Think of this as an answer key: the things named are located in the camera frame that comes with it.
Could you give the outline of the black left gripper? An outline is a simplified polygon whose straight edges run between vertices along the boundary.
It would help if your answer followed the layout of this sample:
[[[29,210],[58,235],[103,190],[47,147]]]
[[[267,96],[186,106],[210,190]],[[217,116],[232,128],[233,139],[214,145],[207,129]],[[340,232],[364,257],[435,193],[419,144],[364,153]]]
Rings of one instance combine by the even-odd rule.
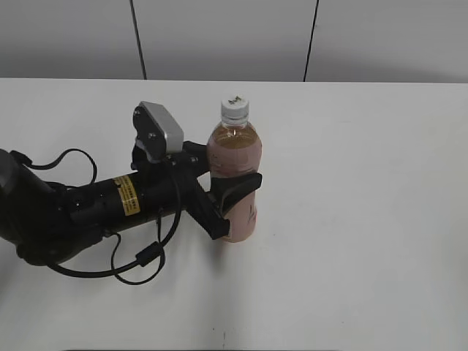
[[[260,173],[212,178],[209,195],[198,181],[199,176],[208,172],[207,145],[192,141],[184,141],[181,153],[167,155],[156,164],[150,163],[134,145],[131,166],[140,208],[145,214],[186,211],[213,240],[229,233],[230,223],[223,216],[255,193],[263,180]]]

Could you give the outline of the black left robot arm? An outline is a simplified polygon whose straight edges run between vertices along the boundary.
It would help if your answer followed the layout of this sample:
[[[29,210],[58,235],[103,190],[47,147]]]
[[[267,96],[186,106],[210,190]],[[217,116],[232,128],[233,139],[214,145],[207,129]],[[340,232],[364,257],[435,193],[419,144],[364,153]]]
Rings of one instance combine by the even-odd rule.
[[[17,151],[1,153],[1,236],[31,265],[63,263],[120,232],[180,211],[216,240],[230,231],[227,212],[260,188],[250,171],[214,178],[209,190],[198,178],[209,170],[204,145],[185,142],[179,154],[151,163],[134,150],[132,172],[83,186],[43,181]]]

